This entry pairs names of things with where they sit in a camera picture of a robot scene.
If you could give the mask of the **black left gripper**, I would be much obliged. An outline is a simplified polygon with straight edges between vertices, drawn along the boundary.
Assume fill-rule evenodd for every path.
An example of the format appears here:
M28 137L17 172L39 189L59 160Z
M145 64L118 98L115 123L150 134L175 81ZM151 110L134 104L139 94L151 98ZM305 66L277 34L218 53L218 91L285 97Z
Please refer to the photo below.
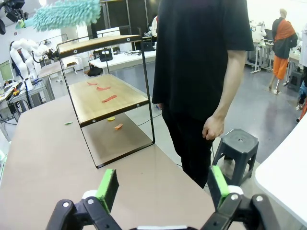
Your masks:
M4 8L6 17L16 23L19 20L27 20L29 14L22 10L25 0L1 0L0 8Z

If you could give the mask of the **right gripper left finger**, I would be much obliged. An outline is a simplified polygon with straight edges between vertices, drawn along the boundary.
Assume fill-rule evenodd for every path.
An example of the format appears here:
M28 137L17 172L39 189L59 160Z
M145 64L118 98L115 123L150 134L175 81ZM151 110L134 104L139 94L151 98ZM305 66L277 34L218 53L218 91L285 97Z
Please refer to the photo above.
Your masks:
M76 204L68 199L58 201L46 229L82 230L91 225L97 230L121 229L110 214L118 188L116 170L107 169L93 196L83 198Z

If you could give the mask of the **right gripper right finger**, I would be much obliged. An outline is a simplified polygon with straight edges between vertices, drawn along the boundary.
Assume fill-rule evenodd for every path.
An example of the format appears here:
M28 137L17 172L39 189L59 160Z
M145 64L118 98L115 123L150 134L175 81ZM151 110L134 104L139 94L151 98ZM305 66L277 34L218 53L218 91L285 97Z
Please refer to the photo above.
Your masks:
M203 225L203 230L227 230L233 222L242 223L247 230L279 230L281 227L268 197L255 194L247 198L243 193L231 191L220 168L211 166L208 188L215 212Z

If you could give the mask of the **person's left hand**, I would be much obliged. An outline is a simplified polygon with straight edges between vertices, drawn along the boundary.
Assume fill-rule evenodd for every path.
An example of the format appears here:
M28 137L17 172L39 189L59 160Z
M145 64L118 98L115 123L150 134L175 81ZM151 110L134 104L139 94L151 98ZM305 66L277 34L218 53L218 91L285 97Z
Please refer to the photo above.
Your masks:
M209 117L202 130L202 136L206 140L213 140L224 132L224 117L211 116Z

